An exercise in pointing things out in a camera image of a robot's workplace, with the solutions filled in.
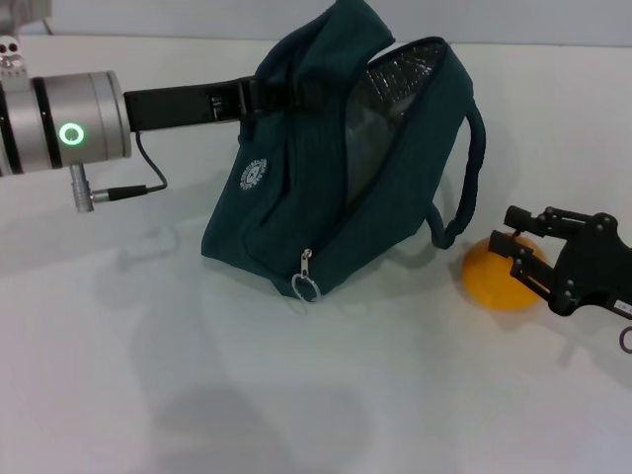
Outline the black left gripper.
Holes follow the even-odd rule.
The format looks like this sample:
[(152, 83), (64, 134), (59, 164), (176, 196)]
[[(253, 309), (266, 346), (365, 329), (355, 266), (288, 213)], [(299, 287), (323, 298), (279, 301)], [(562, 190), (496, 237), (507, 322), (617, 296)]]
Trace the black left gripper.
[(129, 91), (123, 94), (132, 132), (238, 121), (279, 112), (311, 111), (324, 98), (322, 80), (241, 81)]

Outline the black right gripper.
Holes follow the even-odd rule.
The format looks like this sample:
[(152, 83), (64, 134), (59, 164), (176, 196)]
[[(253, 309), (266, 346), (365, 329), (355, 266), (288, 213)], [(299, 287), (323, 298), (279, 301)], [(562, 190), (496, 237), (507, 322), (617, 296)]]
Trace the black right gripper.
[(513, 234), (494, 230), (488, 250), (513, 261), (510, 276), (547, 302), (560, 316), (598, 306), (622, 317), (631, 315), (631, 247), (618, 234), (617, 219), (547, 207), (537, 215), (510, 206), (504, 224), (514, 231), (565, 241), (553, 267)]

